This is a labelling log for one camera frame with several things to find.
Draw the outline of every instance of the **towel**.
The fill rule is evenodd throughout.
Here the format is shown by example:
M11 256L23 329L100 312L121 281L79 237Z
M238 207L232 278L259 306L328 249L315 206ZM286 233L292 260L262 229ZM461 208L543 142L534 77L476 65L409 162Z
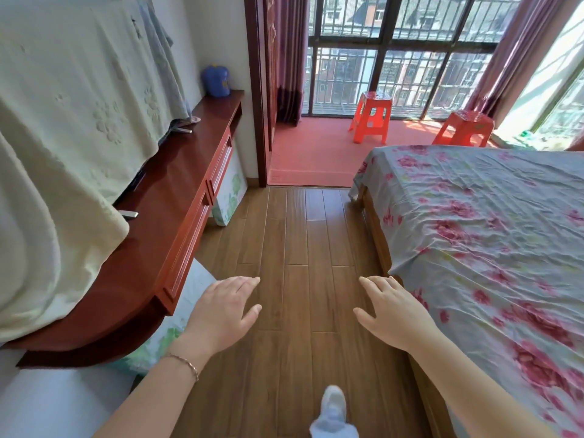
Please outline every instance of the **towel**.
M0 342L66 316L128 233L113 202L186 118L144 0L0 23Z

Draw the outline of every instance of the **pant leg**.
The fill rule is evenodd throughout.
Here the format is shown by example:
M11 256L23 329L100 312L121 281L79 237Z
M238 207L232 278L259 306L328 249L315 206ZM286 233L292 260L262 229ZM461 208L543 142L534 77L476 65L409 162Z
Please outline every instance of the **pant leg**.
M359 438L357 429L347 424L341 412L327 409L310 426L312 438Z

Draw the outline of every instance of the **blue container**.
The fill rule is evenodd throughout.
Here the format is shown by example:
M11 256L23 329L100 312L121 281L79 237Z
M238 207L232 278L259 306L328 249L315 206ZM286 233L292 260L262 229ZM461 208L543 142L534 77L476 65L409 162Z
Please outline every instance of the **blue container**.
M227 77L229 77L229 71L225 66L211 65L201 74L203 86L212 97L226 97L229 95Z

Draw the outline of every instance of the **pink carpet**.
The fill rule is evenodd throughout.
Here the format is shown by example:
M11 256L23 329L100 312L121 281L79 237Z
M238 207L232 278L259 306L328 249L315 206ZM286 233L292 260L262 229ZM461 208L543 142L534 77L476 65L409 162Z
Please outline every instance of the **pink carpet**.
M381 137L353 143L349 118L303 117L296 127L278 124L268 183L279 186L350 187L357 169ZM440 130L434 121L391 121L388 146L429 145Z

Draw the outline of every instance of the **stool seat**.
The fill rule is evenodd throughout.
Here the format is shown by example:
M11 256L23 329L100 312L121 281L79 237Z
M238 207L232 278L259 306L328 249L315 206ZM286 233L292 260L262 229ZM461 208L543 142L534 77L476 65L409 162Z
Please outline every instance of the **stool seat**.
M454 128L454 135L452 138L444 136L444 132L449 126ZM475 112L469 110L456 110L450 114L448 119L444 122L440 132L432 144L452 145L452 146L471 146L474 144L471 141L473 135L482 135L479 147L486 146L493 130L495 129L495 122L491 117L488 117L482 112Z
M384 92L362 93L349 126L349 131L356 128L353 142L361 144L365 135L381 135L381 142L385 144L390 126L391 105L391 97ZM375 109L374 115L371 115L372 109Z

